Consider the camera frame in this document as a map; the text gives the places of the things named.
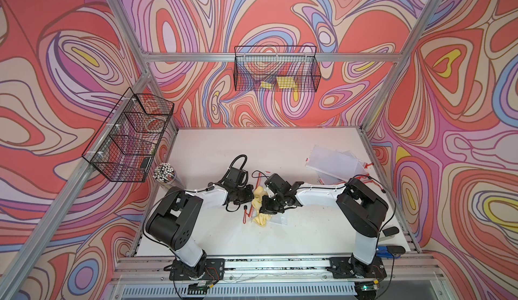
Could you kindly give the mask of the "clear mesh document bag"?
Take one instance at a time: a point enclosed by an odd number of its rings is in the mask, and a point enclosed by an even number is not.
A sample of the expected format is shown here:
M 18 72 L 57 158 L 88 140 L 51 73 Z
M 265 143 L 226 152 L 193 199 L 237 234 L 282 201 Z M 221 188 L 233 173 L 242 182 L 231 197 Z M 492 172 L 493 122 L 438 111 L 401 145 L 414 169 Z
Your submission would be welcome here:
M 317 172 L 319 182 L 324 185 L 345 183 L 355 175 L 368 175 L 365 166 L 366 163 L 351 151 L 341 152 L 317 145 L 306 159 L 306 167 Z
M 255 170 L 252 173 L 252 179 L 254 180 L 254 183 L 255 183 L 255 189 L 258 186 L 262 186 L 264 188 L 264 190 L 267 192 L 268 197 L 273 197 L 273 193 L 266 186 L 266 181 L 267 181 L 268 177 L 270 176 L 270 174 L 271 173 L 268 171 L 266 173 L 263 173 L 259 170 Z M 244 217 L 243 217 L 242 222 L 244 224 L 246 224 L 247 222 L 254 223 L 252 220 L 255 216 L 256 216 L 256 212 L 252 207 L 252 202 L 251 202 L 250 206 L 245 205 L 244 206 Z M 269 223 L 274 224 L 274 225 L 287 225 L 287 222 L 288 222 L 288 220 L 287 220 L 286 215 L 277 214 L 277 215 L 271 215 L 271 220 L 267 223 L 267 225 Z

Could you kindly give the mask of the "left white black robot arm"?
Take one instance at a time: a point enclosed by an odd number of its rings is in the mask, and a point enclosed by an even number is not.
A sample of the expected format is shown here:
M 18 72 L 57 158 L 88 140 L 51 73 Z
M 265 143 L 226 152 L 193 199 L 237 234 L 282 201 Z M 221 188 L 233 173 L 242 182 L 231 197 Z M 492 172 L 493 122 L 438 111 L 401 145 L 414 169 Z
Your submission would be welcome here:
M 221 180 L 201 190 L 172 187 L 146 218 L 144 232 L 167 246 L 182 264 L 196 268 L 206 258 L 205 251 L 192 239 L 200 212 L 222 206 L 229 210 L 231 204 L 240 207 L 253 198 L 248 172 L 230 167 Z

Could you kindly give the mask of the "yellow microfiber cloth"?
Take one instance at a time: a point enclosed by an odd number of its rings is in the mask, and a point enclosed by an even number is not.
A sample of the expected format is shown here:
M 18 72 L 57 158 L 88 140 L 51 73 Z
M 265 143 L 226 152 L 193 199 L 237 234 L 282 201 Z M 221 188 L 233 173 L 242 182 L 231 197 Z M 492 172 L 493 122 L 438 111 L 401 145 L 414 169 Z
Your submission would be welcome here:
M 252 200 L 252 207 L 256 212 L 252 221 L 261 227 L 265 227 L 271 220 L 271 215 L 260 212 L 263 205 L 263 196 L 268 197 L 268 194 L 262 186 L 258 186 L 254 191 L 254 199 Z

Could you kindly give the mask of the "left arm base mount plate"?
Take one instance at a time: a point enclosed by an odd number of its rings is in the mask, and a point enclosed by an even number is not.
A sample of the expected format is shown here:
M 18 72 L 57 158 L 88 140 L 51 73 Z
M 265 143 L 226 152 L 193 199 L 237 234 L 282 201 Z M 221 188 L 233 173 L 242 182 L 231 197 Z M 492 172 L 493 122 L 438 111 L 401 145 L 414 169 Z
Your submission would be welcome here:
M 164 267 L 169 272 L 170 281 L 220 281 L 225 275 L 225 259 L 209 258 L 191 267 L 187 264 L 174 260 L 169 266 Z

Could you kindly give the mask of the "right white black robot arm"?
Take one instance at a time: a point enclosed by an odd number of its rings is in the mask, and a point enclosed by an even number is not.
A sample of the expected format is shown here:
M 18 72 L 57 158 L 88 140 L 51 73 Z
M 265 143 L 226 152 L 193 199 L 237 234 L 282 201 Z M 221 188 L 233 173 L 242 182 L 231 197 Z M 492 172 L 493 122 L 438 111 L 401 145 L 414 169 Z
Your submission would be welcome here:
M 273 196 L 262 197 L 259 213 L 276 215 L 303 206 L 337 207 L 356 231 L 354 261 L 372 264 L 389 206 L 360 179 L 353 177 L 341 185 L 290 184 L 274 173 L 265 185 Z

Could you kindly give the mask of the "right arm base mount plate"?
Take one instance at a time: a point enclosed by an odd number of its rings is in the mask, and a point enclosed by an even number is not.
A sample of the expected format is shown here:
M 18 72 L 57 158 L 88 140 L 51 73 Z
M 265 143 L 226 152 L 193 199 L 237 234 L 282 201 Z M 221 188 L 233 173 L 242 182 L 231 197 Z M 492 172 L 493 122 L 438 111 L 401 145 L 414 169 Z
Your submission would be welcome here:
M 353 256 L 332 257 L 330 266 L 326 269 L 333 274 L 333 278 L 367 278 L 379 281 L 387 278 L 387 272 L 381 258 L 375 256 L 371 264 L 365 264 Z

